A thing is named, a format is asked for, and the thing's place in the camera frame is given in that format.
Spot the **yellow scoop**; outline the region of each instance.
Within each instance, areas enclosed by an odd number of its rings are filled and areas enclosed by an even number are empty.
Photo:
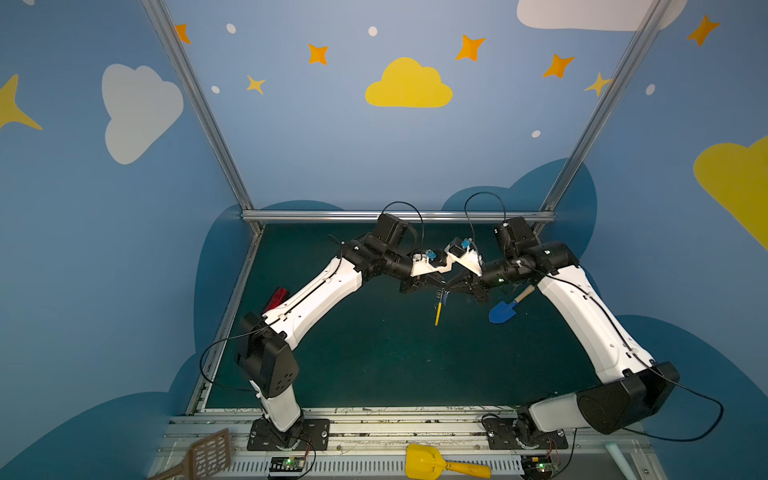
[[[491,478],[491,468],[472,463],[446,462],[434,447],[408,445],[406,477],[417,480],[437,480],[445,470],[465,473],[473,477]]]

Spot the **green table surface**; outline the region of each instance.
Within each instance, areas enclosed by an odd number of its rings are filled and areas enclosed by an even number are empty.
[[[298,292],[338,252],[328,234],[351,240],[369,224],[271,224],[265,229],[235,321],[261,313],[274,290]],[[476,244],[487,261],[500,256],[492,226],[479,224]],[[425,247],[442,249],[470,237],[467,224],[427,224]],[[410,250],[406,234],[402,246]],[[460,271],[456,265],[454,272]],[[306,407],[521,405],[600,382],[586,352],[555,307],[536,290],[501,325],[488,311],[516,293],[495,289],[492,301],[451,293],[435,326],[436,289],[404,295],[399,281],[378,276],[341,300],[294,351],[294,383]],[[227,346],[216,381],[249,388]],[[208,408],[260,407],[253,393],[214,386]]]

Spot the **blue shovel blade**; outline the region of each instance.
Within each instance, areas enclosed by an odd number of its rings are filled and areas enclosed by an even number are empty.
[[[512,300],[512,303],[499,302],[497,306],[493,307],[491,311],[488,312],[488,321],[491,323],[506,322],[517,313],[515,312],[515,307],[517,305],[518,303],[514,300]]]

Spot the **star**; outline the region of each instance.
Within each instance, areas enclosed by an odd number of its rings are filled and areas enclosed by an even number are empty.
[[[260,94],[264,95],[264,92],[261,91],[261,84],[264,83],[264,80],[255,81],[250,77],[250,75],[248,75],[248,80],[250,80],[250,85],[248,85],[246,90],[258,90]]]
[[[688,36],[688,40],[695,40],[696,43],[701,46],[704,43],[704,40],[707,39],[707,35],[709,35],[715,28],[719,26],[719,23],[710,22],[710,19],[708,19],[705,15],[704,20],[702,20],[701,25],[699,25],[699,28],[694,30],[694,33]]]
[[[36,124],[26,113],[16,106],[16,87],[18,87],[18,75],[14,75],[0,88],[0,128],[3,125],[16,121],[28,127],[42,130],[43,127]]]
[[[480,48],[480,45],[482,45],[482,42],[484,42],[485,39],[480,38],[479,40],[472,40],[466,35],[463,35],[463,37],[464,44],[462,45],[462,50],[458,53],[456,60],[461,60],[462,58],[471,58],[472,60],[477,61],[478,48]]]
[[[328,47],[316,47],[315,45],[310,44],[310,52],[312,53],[310,56],[310,63],[318,61],[323,65],[328,65],[326,63],[326,50],[328,50]]]
[[[557,75],[560,78],[563,78],[563,74],[565,73],[565,67],[568,66],[571,61],[576,57],[570,57],[570,58],[560,58],[557,55],[555,55],[552,58],[552,66],[544,73],[545,77],[548,77],[549,75]]]
[[[192,42],[190,41],[190,38],[187,37],[187,24],[183,23],[181,25],[175,25],[176,27],[176,33],[179,34],[179,39],[183,41],[184,43],[188,43],[192,45]]]
[[[588,88],[585,88],[584,91],[594,90],[597,92],[598,97],[600,96],[600,93],[603,91],[603,87],[607,85],[611,79],[603,80],[602,75],[598,72],[598,79]]]

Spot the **black mounting plate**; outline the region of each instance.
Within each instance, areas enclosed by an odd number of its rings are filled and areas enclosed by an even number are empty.
[[[328,449],[328,428],[331,421],[328,419],[304,419],[302,425],[302,435],[308,436],[312,440],[312,447],[320,452]],[[249,452],[277,452],[278,439],[272,433],[274,426],[266,419],[254,420],[250,426],[250,435],[248,435],[247,450]],[[299,443],[293,447],[291,452],[305,451],[306,442],[299,440]]]
[[[529,441],[529,445],[523,446],[517,439],[515,420],[497,419],[488,417],[482,420],[485,428],[485,437],[488,439],[488,447],[491,450],[565,450],[568,448],[568,440],[557,432],[543,433]]]

